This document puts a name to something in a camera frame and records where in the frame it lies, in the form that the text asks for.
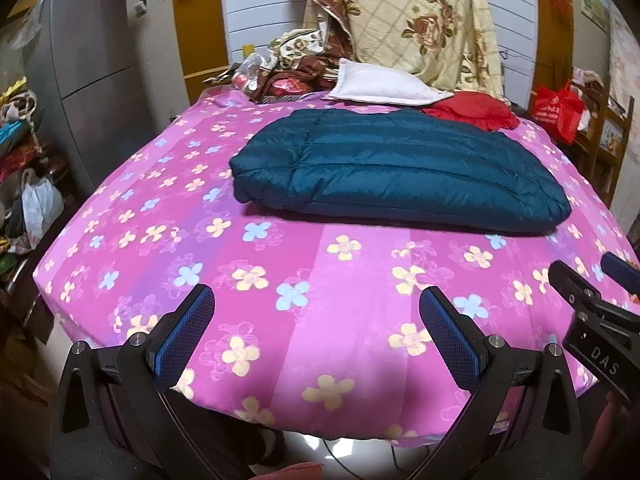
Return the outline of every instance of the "bolt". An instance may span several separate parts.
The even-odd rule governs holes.
[[[140,346],[145,341],[146,341],[146,334],[144,332],[136,332],[134,335],[131,336],[131,339],[129,339],[129,342],[133,346]]]
[[[84,352],[85,348],[86,343],[84,341],[76,341],[71,347],[71,353],[76,355],[81,354],[82,352]]]
[[[500,335],[489,336],[489,344],[494,348],[502,348],[504,346],[504,338]]]
[[[556,343],[551,343],[546,348],[556,357],[560,357],[562,355],[562,348],[560,348],[560,345],[557,345]]]

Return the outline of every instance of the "black cable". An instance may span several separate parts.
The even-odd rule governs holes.
[[[322,439],[322,442],[324,442],[324,446],[326,447],[326,450],[329,452],[329,454],[334,457],[334,460],[340,464],[342,466],[342,468],[347,472],[350,473],[351,475],[355,476],[358,480],[364,480],[364,478],[362,476],[358,476],[356,475],[356,473],[354,473],[351,469],[349,469],[347,466],[345,466],[342,462],[340,462],[336,456],[334,455],[334,452],[331,451],[331,449],[329,448],[329,445],[327,444],[325,439]]]
[[[394,458],[394,466],[396,467],[396,469],[398,469],[398,471],[404,473],[404,470],[398,465],[398,459],[396,458],[396,448],[393,447],[392,444],[389,444],[391,446],[391,456]]]

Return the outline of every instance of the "floral blanket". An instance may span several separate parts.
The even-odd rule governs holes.
[[[193,402],[283,430],[421,444],[468,399],[420,321],[428,285],[523,348],[561,340],[568,326],[572,309],[548,283],[557,259],[605,300],[638,310],[599,266],[607,250],[635,262],[629,243],[527,121],[503,134],[549,168],[573,207],[547,237],[309,221],[236,202],[229,158],[266,124],[323,107],[394,111],[320,99],[251,105],[230,92],[193,105],[115,170],[33,274],[70,337],[121,344],[206,283],[216,312],[176,386]],[[569,367],[579,392],[593,383],[572,358]],[[497,427],[511,413],[513,403]]]
[[[503,98],[498,41],[486,0],[343,1],[359,61],[410,72],[441,90]],[[306,13],[305,27],[317,25],[308,21],[313,16],[317,13]]]

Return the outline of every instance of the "bed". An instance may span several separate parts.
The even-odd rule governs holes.
[[[605,300],[638,310],[598,264],[604,251],[637,263],[628,241],[526,120],[504,134],[542,161],[573,209],[546,237],[337,221],[236,202],[229,158],[271,121],[318,107],[394,111],[319,98],[254,105],[232,91],[201,99],[114,171],[34,272],[69,336],[121,344],[205,283],[216,312],[176,386],[187,398],[283,430],[418,445],[442,436],[468,398],[420,322],[425,287],[439,286],[486,334],[523,348],[561,340],[570,320],[548,284],[557,259]],[[594,377],[568,361],[580,393]]]

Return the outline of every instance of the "red bag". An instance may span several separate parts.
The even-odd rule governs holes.
[[[572,144],[582,110],[584,103],[569,90],[569,83],[558,92],[540,85],[532,115],[555,140]]]

